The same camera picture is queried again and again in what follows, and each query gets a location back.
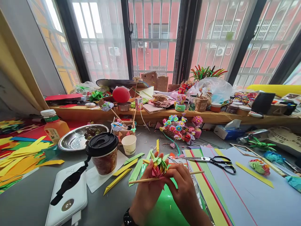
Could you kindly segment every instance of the paper cup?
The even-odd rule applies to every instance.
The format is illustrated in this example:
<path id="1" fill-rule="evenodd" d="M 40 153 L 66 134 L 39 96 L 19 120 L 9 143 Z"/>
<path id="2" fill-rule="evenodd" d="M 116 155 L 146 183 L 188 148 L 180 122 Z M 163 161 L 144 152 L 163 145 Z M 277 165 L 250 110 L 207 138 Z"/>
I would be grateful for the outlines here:
<path id="1" fill-rule="evenodd" d="M 128 135 L 125 136 L 122 140 L 122 146 L 126 155 L 133 155 L 136 152 L 136 136 Z"/>

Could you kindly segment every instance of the tissue box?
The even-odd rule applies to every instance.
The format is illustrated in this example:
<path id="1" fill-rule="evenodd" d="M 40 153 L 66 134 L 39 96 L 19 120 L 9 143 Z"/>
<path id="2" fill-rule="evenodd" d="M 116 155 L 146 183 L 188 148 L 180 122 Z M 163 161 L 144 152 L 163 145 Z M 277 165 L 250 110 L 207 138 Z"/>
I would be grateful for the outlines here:
<path id="1" fill-rule="evenodd" d="M 236 138 L 242 137 L 245 134 L 245 131 L 241 129 L 225 130 L 224 128 L 224 125 L 217 125 L 214 128 L 214 133 L 223 140 L 235 140 Z"/>

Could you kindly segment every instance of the wooden shelf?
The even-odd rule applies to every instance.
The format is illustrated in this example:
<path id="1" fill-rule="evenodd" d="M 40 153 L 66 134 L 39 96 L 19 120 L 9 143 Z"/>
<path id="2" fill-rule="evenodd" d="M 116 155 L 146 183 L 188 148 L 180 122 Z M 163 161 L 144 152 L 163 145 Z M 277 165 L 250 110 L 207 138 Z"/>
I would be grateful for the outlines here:
<path id="1" fill-rule="evenodd" d="M 63 120 L 80 120 L 80 121 L 107 121 L 113 120 L 114 114 L 112 111 L 104 112 L 101 109 L 87 108 L 85 106 L 75 106 L 72 108 L 60 108 L 59 106 L 50 106 L 50 109 L 56 111 L 57 115 Z M 131 111 L 119 111 L 118 108 L 115 108 L 117 115 L 133 115 L 133 109 Z M 297 124 L 301 123 L 301 119 L 295 116 L 268 116 L 265 115 L 264 118 L 255 118 L 252 116 L 242 117 L 239 115 L 229 114 L 226 112 L 185 112 L 186 118 L 191 118 L 193 116 L 201 116 L 203 121 L 206 123 L 215 123 L 215 124 L 226 124 L 231 122 L 234 119 L 242 120 L 241 124 L 247 125 L 279 125 L 285 126 L 287 124 Z M 162 122 L 163 118 L 168 118 L 170 115 L 181 116 L 181 112 L 175 110 L 166 110 L 162 112 L 157 112 L 154 114 L 149 114 L 145 110 L 142 110 L 142 116 L 144 121 L 147 123 L 149 121 L 156 123 L 157 121 Z M 136 113 L 135 121 L 138 124 L 143 124 L 140 112 Z"/>

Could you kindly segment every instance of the hand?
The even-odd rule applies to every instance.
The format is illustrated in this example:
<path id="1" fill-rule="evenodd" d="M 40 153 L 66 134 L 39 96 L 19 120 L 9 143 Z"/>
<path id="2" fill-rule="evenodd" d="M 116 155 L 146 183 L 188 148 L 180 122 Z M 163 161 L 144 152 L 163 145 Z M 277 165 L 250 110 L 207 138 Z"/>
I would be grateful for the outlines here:
<path id="1" fill-rule="evenodd" d="M 152 178 L 152 168 L 153 160 L 144 171 L 141 179 Z M 154 208 L 157 200 L 163 190 L 165 183 L 161 180 L 139 183 L 136 196 L 129 210 L 130 216 L 133 218 L 135 223 L 139 226 L 145 225 L 145 221 L 149 212 Z"/>
<path id="2" fill-rule="evenodd" d="M 178 189 L 170 177 L 175 179 Z M 209 217 L 200 207 L 193 180 L 183 164 L 171 165 L 161 181 L 168 185 L 175 203 L 191 226 L 212 225 Z"/>

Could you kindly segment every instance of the black cup lid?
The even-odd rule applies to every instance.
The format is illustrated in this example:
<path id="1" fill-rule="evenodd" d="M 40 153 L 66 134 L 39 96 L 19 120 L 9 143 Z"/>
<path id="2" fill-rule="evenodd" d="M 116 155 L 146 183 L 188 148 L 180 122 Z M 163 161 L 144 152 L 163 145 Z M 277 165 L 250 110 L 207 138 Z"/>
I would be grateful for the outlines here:
<path id="1" fill-rule="evenodd" d="M 92 137 L 86 146 L 86 153 L 92 157 L 99 157 L 110 153 L 118 145 L 118 137 L 113 133 L 104 132 Z"/>

